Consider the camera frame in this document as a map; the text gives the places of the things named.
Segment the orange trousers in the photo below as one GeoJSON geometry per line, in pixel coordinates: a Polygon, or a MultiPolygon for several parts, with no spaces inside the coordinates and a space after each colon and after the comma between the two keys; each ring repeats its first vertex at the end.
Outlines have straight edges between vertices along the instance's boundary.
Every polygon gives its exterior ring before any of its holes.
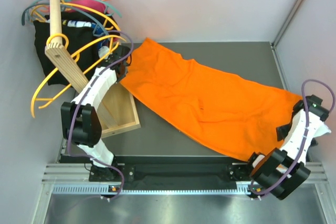
{"type": "Polygon", "coordinates": [[[141,103],[200,144],[247,161],[281,146],[300,95],[243,79],[182,56],[147,38],[132,52],[122,85],[141,103]]]}

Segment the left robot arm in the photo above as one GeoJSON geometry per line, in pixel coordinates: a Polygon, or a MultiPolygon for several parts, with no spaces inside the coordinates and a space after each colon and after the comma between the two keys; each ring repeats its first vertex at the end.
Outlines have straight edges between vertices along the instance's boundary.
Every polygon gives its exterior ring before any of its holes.
{"type": "Polygon", "coordinates": [[[92,162],[90,180],[112,181],[119,176],[114,154],[102,140],[102,126],[97,110],[107,91],[120,82],[130,65],[131,49],[118,46],[95,68],[94,74],[85,88],[71,102],[61,106],[63,137],[68,144],[79,147],[92,162]]]}

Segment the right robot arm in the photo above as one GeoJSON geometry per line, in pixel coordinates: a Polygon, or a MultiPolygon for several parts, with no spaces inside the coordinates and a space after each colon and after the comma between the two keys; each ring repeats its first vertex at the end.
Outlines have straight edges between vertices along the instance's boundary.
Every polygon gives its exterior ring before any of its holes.
{"type": "Polygon", "coordinates": [[[315,138],[331,132],[325,124],[329,113],[315,95],[295,104],[290,123],[276,129],[282,146],[267,155],[253,153],[245,166],[245,174],[251,179],[251,198],[272,194],[283,200],[308,179],[311,171],[306,168],[307,152],[315,138]]]}

